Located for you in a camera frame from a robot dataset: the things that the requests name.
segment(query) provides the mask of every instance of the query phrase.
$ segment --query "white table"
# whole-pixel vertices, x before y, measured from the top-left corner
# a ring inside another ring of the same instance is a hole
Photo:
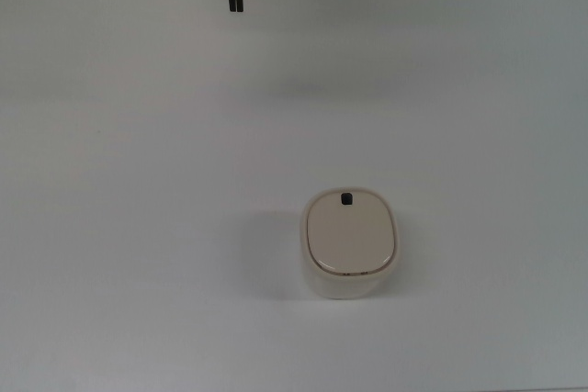
[[[587,0],[0,0],[1,391],[588,386]],[[402,256],[301,278],[363,185]]]

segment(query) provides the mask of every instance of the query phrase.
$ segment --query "white container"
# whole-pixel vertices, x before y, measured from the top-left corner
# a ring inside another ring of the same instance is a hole
[[[315,196],[302,215],[300,242],[309,285],[329,298],[364,296],[390,275],[400,255],[390,206],[365,188]]]

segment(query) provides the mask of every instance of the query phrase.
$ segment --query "white tabletop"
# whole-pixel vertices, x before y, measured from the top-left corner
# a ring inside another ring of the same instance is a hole
[[[586,0],[0,0],[0,390],[588,386]],[[362,185],[375,296],[298,222]]]

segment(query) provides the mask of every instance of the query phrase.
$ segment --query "beige lid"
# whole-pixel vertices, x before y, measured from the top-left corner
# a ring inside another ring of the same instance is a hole
[[[388,205],[368,190],[335,190],[319,197],[308,211],[312,259],[340,275],[383,270],[394,254],[394,225]]]

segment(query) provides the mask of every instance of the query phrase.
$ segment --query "container lid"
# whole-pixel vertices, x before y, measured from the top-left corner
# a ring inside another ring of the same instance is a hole
[[[373,274],[394,255],[394,223],[388,204],[368,190],[333,190],[308,210],[307,236],[314,262],[338,275]]]

